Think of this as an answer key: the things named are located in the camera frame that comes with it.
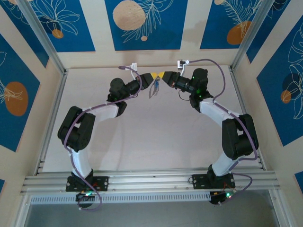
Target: aluminum frame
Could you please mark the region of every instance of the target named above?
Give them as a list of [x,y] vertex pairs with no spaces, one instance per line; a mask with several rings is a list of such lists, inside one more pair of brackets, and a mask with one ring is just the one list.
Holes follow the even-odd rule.
[[32,30],[34,31],[41,45],[44,47],[46,53],[53,60],[56,68],[62,73],[62,75],[64,75],[66,69],[63,63],[61,62],[56,49],[54,48],[51,40],[46,34],[42,24],[40,23],[30,3],[27,0],[16,0],[16,1],[20,11],[24,15],[25,19],[27,20]]
[[[26,0],[17,0],[21,12],[31,25],[33,31],[38,37],[39,41],[54,61],[59,71],[64,74],[65,68],[58,57],[55,48],[50,42],[47,34],[45,33],[41,23],[33,12],[30,4]],[[271,7],[274,0],[264,1],[257,12],[253,24],[244,37],[239,51],[233,60],[230,67],[231,77],[240,101],[243,113],[246,113],[245,103],[242,99],[241,91],[237,85],[237,80],[233,74],[234,69],[245,55],[247,48],[251,44],[255,37],[259,27],[261,26],[264,18],[266,17],[268,9]],[[22,201],[20,202],[20,208],[17,214],[17,218],[12,226],[23,226],[26,220],[27,212],[29,209],[32,195],[49,195],[49,194],[71,194],[71,192],[65,192],[65,184],[67,177],[70,173],[39,173],[39,169],[43,167],[43,162],[46,155],[46,150],[49,144],[51,132],[53,130],[53,123],[56,118],[59,103],[62,97],[64,84],[66,81],[67,73],[59,86],[55,103],[53,105],[52,116],[48,125],[43,146],[41,148],[40,158],[36,165],[36,171],[34,176],[25,177],[24,184],[21,190]],[[266,164],[262,157],[262,153],[259,151],[259,158],[264,169]],[[172,170],[151,170],[151,171],[96,171],[95,175],[107,175],[110,176],[109,191],[107,193],[149,193],[149,192],[193,192],[197,191],[193,189],[193,185],[188,182],[189,177],[192,174],[205,174],[206,168],[199,169],[172,169]],[[280,190],[280,186],[274,171],[264,171],[260,168],[235,168],[236,173],[245,173],[251,175],[254,179],[253,184],[248,190],[269,190],[274,208],[281,226],[295,226],[291,213],[287,209],[287,205],[283,194]],[[241,190],[248,184],[248,179],[240,176],[235,176],[236,189]]]

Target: orange circle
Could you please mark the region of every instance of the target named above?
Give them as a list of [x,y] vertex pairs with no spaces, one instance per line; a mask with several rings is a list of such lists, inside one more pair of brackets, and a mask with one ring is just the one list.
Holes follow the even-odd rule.
[[52,31],[52,34],[53,34],[53,36],[54,36],[55,38],[57,38],[57,39],[62,39],[62,38],[63,38],[63,32],[60,31],[60,30],[58,30],[58,29],[54,29],[54,30]]
[[290,100],[292,99],[292,94],[290,93],[290,91],[283,91],[281,94],[281,100],[283,103],[287,104],[290,102]]
[[[18,95],[18,98],[11,96],[11,94]],[[4,94],[8,97],[5,98],[5,106],[7,110],[14,116],[21,117],[27,110],[28,94],[25,86],[19,82],[10,82],[4,89]]]
[[227,42],[231,45],[241,44],[250,24],[251,21],[244,21],[241,24],[234,26],[227,35]]
[[146,41],[146,40],[147,40],[147,37],[146,37],[146,36],[142,36],[142,37],[141,37],[141,40],[142,40],[142,41]]

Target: beige circle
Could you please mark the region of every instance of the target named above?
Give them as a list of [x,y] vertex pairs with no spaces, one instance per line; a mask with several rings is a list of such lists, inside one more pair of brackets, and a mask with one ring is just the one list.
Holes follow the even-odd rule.
[[141,37],[141,40],[142,40],[142,41],[146,41],[146,40],[147,40],[147,37],[146,37],[146,36],[142,36],[142,37]]
[[221,5],[223,2],[225,2],[225,0],[214,0],[216,5]]
[[131,31],[140,28],[144,24],[145,13],[138,3],[124,0],[115,7],[113,18],[120,29]]
[[8,0],[10,3],[13,3],[14,5],[17,5],[16,0]]

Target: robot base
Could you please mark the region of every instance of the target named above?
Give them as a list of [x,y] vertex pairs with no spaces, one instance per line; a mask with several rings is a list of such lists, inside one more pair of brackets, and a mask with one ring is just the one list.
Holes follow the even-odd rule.
[[194,174],[192,178],[194,189],[223,189],[225,185],[236,187],[232,174],[216,176],[212,165],[209,166],[207,174]]
[[[108,176],[93,176],[90,179],[90,184],[98,191],[98,192],[107,192],[108,188]],[[67,184],[65,191],[66,192],[89,192],[92,191],[85,183],[83,184],[75,179],[75,176],[69,176],[67,178]]]

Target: yellow tape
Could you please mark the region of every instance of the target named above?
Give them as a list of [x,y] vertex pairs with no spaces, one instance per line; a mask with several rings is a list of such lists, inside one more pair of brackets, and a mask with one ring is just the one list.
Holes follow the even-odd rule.
[[165,72],[159,72],[159,73],[158,73],[158,76],[162,79],[163,76],[164,76],[164,73],[165,73]]
[[153,79],[156,79],[158,74],[156,72],[151,72],[151,76],[152,76]]
[[157,77],[160,77],[162,79],[163,76],[164,76],[164,73],[165,72],[159,72],[159,73],[151,72],[150,74],[151,74],[151,76],[152,76],[153,79],[156,79]]

